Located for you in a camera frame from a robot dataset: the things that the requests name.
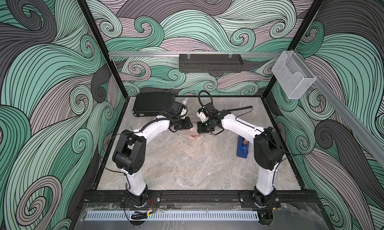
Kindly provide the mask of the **orange ceramic mug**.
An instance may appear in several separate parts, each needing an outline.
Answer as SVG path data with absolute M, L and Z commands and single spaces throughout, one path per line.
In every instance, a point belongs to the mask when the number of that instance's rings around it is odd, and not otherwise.
M 196 135 L 189 134 L 188 135 L 188 138 L 191 139 L 191 140 L 200 139 L 201 137 L 202 137 L 202 135 L 199 135 L 199 134 L 196 134 Z

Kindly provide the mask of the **blue tape dispenser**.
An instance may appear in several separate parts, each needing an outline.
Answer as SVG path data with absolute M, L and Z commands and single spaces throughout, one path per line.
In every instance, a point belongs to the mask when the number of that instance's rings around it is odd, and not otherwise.
M 247 159 L 248 153 L 249 153 L 249 141 L 241 136 L 238 136 L 237 157 Z

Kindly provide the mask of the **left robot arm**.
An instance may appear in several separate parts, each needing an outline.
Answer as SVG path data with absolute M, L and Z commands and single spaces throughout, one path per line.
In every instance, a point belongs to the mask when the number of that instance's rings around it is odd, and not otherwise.
M 193 124 L 187 113 L 188 108 L 185 104 L 172 100 L 166 110 L 141 128 L 134 131 L 124 130 L 119 135 L 112 161 L 125 176 L 128 197 L 135 206 L 143 206 L 147 202 L 148 186 L 141 172 L 145 163 L 147 144 L 162 132 L 169 130 L 175 133 L 191 129 Z

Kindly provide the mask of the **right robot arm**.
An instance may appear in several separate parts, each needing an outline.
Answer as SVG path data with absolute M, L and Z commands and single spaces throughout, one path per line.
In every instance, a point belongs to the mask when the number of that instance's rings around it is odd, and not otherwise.
M 234 111 L 253 109 L 246 106 L 234 109 L 217 110 L 211 102 L 197 112 L 198 133 L 213 133 L 216 128 L 231 131 L 254 146 L 254 159 L 259 165 L 258 181 L 254 189 L 256 205 L 267 206 L 276 198 L 275 176 L 285 152 L 277 131 L 252 125 L 233 114 Z

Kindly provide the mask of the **black hard case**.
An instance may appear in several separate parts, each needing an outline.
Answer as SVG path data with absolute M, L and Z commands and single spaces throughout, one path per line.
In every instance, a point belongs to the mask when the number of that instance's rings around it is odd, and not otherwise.
M 175 99 L 171 92 L 140 93 L 135 98 L 133 116 L 155 117 L 167 110 L 170 102 Z

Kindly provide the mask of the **black perforated wall shelf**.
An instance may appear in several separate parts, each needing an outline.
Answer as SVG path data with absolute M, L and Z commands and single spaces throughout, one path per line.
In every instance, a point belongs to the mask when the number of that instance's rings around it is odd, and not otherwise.
M 239 73 L 244 66 L 240 54 L 187 53 L 179 55 L 179 70 L 183 73 Z

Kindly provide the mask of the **clear acrylic wall bin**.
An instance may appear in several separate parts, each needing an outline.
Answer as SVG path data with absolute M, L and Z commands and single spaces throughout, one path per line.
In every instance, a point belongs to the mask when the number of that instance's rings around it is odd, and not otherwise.
M 299 99 L 317 80 L 305 59 L 296 51 L 284 51 L 272 73 L 288 99 Z

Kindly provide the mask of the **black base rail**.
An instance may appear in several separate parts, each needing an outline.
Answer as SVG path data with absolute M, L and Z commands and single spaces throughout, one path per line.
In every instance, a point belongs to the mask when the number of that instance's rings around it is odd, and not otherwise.
M 242 208 L 263 208 L 258 205 L 253 191 L 247 190 L 148 190 L 144 199 L 133 197 L 124 190 L 86 191 L 81 203 L 117 203 L 121 207 L 165 208 L 176 204 L 234 204 Z

